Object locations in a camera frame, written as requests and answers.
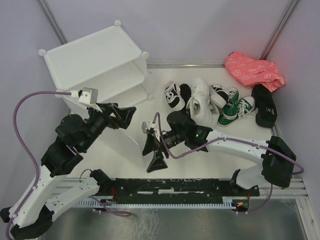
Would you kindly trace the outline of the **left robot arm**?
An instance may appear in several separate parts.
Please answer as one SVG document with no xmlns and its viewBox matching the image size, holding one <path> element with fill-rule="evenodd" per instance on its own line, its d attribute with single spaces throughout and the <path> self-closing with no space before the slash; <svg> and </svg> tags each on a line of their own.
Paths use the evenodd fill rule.
<svg viewBox="0 0 320 240">
<path fill-rule="evenodd" d="M 106 128 L 127 129 L 136 107 L 120 108 L 117 103 L 99 103 L 99 110 L 88 109 L 89 117 L 78 114 L 64 117 L 55 129 L 57 137 L 40 160 L 34 183 L 12 207 L 0 211 L 7 223 L 9 240 L 36 239 L 52 226 L 53 222 L 69 208 L 90 196 L 106 195 L 111 179 L 101 170 L 93 170 L 85 180 L 70 190 L 50 199 L 56 186 L 83 160 L 94 141 Z"/>
</svg>

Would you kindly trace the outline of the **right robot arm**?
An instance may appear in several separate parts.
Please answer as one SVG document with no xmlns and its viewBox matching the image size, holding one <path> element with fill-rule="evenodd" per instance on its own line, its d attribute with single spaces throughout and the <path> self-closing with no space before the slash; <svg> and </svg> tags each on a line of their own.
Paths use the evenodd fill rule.
<svg viewBox="0 0 320 240">
<path fill-rule="evenodd" d="M 142 123 L 142 131 L 146 134 L 142 154 L 153 154 L 147 173 L 168 168 L 165 160 L 173 156 L 170 149 L 183 143 L 189 151 L 182 153 L 181 158 L 203 151 L 219 152 L 252 162 L 252 167 L 237 169 L 232 175 L 229 189 L 236 196 L 266 183 L 280 188 L 290 186 L 296 155 L 282 138 L 272 136 L 269 140 L 254 140 L 227 135 L 196 124 L 182 111 L 171 112 L 166 120 L 169 131 L 161 130 L 159 113 L 152 121 Z"/>
</svg>

